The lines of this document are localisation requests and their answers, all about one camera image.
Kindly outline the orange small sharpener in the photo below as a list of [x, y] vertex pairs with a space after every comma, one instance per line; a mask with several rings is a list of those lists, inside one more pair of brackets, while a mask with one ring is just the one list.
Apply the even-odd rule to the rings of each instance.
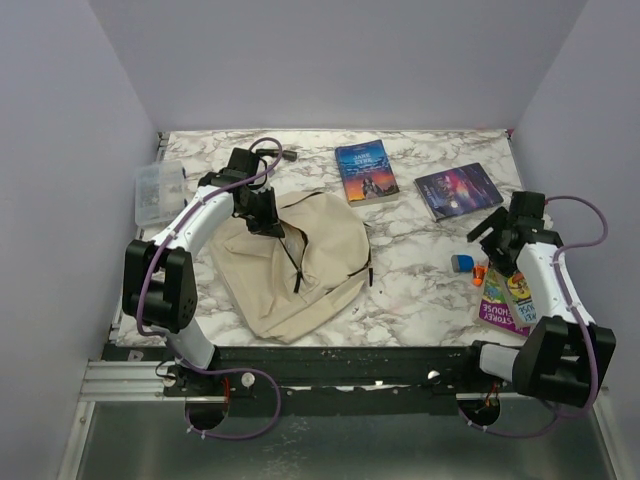
[[472, 283], [477, 287], [482, 286], [484, 283], [484, 279], [487, 274], [487, 271], [488, 271], [487, 266], [480, 265], [480, 264], [475, 265], [472, 268]]

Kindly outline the blue eraser box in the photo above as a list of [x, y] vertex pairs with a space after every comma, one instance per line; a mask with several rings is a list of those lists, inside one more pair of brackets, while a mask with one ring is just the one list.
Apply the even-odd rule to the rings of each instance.
[[452, 270], [456, 273], [472, 272], [475, 266], [470, 255], [456, 254], [451, 256]]

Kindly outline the beige student backpack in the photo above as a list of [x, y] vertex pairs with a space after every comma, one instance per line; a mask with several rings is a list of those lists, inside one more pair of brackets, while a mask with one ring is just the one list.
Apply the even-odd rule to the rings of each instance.
[[327, 192], [277, 197], [282, 239], [225, 221], [208, 243], [234, 306], [259, 338], [290, 344], [345, 309], [373, 282], [363, 220]]

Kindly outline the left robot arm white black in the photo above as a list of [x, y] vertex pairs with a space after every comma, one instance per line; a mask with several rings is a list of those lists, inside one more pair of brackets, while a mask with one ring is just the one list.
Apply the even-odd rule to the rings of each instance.
[[283, 156], [281, 143], [270, 137], [247, 149], [235, 148], [226, 167], [199, 180], [194, 198], [164, 230], [148, 241], [133, 240], [126, 248], [123, 313], [136, 320], [140, 335], [165, 340], [189, 368], [188, 384], [201, 395], [220, 387], [222, 372], [212, 364], [215, 345], [194, 320], [194, 258], [232, 218], [244, 220], [251, 234], [285, 236], [268, 182]]

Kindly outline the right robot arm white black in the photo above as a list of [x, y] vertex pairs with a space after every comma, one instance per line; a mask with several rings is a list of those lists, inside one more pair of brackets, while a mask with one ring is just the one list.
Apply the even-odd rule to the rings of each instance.
[[468, 241], [479, 242], [495, 272], [523, 275], [537, 323], [519, 347], [473, 342], [460, 379], [474, 392], [500, 379], [521, 395], [588, 409], [597, 398], [616, 337], [596, 324], [579, 298], [566, 265], [573, 247], [543, 220], [549, 201], [542, 193], [517, 191], [508, 207], [498, 208], [468, 233]]

